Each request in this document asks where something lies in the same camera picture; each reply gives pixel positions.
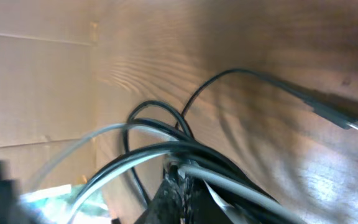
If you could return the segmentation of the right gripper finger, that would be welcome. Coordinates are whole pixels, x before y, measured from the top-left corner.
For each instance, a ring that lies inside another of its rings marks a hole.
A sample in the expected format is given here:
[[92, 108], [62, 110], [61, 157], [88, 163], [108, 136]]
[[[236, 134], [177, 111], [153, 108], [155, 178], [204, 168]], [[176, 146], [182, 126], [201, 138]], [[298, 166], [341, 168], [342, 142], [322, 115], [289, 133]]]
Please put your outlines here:
[[135, 224], [237, 223], [235, 212], [218, 205], [203, 180], [179, 176], [178, 168], [184, 164], [199, 165], [213, 171], [221, 171], [223, 174], [228, 173], [224, 166], [202, 158], [168, 159], [168, 174]]

